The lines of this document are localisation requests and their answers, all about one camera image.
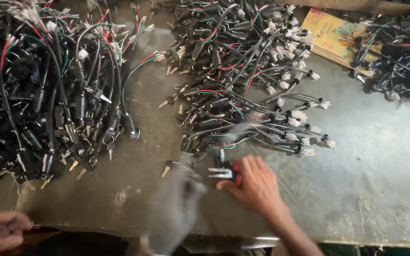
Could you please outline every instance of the metal table surface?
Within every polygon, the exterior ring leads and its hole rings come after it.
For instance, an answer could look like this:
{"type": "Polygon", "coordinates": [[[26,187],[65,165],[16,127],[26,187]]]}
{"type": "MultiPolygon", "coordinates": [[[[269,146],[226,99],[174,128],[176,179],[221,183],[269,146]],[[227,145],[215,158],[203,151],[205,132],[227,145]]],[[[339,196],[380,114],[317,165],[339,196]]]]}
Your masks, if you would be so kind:
{"type": "MultiPolygon", "coordinates": [[[[141,4],[141,14],[149,16],[149,4],[141,4]]],[[[118,13],[116,23],[132,28],[127,3],[120,3],[118,13]]],[[[170,14],[153,17],[156,29],[140,39],[133,63],[168,47],[174,37],[165,21],[171,20],[170,14]]],[[[360,82],[347,76],[347,69],[318,55],[312,54],[306,63],[322,78],[305,78],[294,92],[332,103],[328,110],[312,108],[307,114],[308,123],[322,128],[336,147],[317,143],[311,146],[314,156],[300,157],[248,141],[226,150],[227,158],[261,155],[276,173],[280,194],[294,219],[317,242],[410,247],[410,103],[387,102],[381,93],[365,93],[360,82]]],[[[179,103],[158,105],[174,93],[174,84],[188,81],[189,76],[165,73],[164,62],[150,63],[127,84],[127,101],[142,131],[140,140],[122,135],[112,161],[104,155],[97,169],[80,180],[77,167],[44,190],[40,190],[42,181],[32,181],[37,187],[33,191],[5,177],[0,181],[0,210],[21,210],[35,223],[63,230],[140,235],[145,204],[161,181],[165,160],[178,154],[181,140],[181,128],[175,125],[179,103]]],[[[257,100],[266,92],[254,85],[248,95],[257,100]]],[[[198,171],[209,191],[200,202],[193,233],[272,235],[256,213],[226,191],[213,189],[215,181],[207,178],[205,167],[198,171]]]]}

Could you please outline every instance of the human hand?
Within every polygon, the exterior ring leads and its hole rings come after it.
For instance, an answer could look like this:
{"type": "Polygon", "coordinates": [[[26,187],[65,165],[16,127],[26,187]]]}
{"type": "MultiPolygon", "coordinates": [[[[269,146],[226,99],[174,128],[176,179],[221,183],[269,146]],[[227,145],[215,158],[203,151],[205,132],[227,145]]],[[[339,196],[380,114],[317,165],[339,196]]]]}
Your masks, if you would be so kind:
{"type": "Polygon", "coordinates": [[[143,250],[150,255],[172,254],[194,227],[199,199],[206,191],[191,168],[178,165],[169,171],[149,203],[143,250]]]}
{"type": "Polygon", "coordinates": [[[228,180],[216,184],[217,189],[227,189],[236,199],[255,209],[265,218],[289,216],[289,210],[279,196],[275,174],[260,157],[248,155],[241,160],[242,188],[228,180]]]}
{"type": "Polygon", "coordinates": [[[0,251],[15,248],[23,242],[23,231],[31,229],[30,219],[21,212],[0,212],[0,251]]]}

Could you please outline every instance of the wooden board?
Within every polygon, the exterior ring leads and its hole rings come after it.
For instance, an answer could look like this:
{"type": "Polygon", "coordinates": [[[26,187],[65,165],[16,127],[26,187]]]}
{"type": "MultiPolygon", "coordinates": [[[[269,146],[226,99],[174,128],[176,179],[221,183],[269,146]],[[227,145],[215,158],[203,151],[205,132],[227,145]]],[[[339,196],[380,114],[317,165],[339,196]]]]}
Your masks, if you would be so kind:
{"type": "Polygon", "coordinates": [[[362,11],[372,14],[404,15],[410,14],[410,5],[378,0],[281,0],[290,5],[362,11]]]}
{"type": "MultiPolygon", "coordinates": [[[[346,38],[346,35],[352,35],[354,38],[367,35],[365,27],[357,26],[355,23],[341,20],[316,9],[309,11],[302,24],[302,28],[312,31],[312,36],[315,39],[312,52],[346,67],[350,67],[357,48],[352,43],[340,38],[346,38]]],[[[379,46],[372,46],[370,48],[376,51],[380,49],[379,46]]],[[[375,61],[377,58],[368,54],[365,60],[375,61]]],[[[368,72],[361,68],[359,68],[359,71],[366,76],[373,74],[373,72],[368,72]]]]}

